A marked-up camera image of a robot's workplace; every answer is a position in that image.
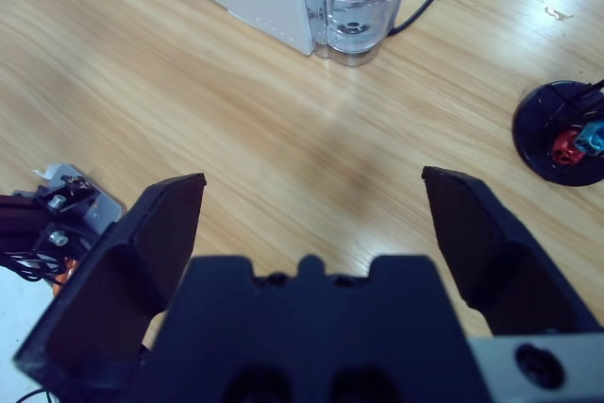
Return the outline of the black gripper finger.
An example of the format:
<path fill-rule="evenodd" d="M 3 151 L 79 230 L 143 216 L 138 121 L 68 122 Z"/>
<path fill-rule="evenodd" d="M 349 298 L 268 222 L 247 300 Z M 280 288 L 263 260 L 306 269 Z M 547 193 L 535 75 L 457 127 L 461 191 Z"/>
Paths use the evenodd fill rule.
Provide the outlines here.
<path fill-rule="evenodd" d="M 482 180 L 422 171 L 442 255 L 494 335 L 597 332 L 599 323 L 525 225 Z"/>
<path fill-rule="evenodd" d="M 14 355 L 62 402 L 119 402 L 143 367 L 143 338 L 174 299 L 194 246 L 206 179 L 147 187 L 80 262 Z"/>

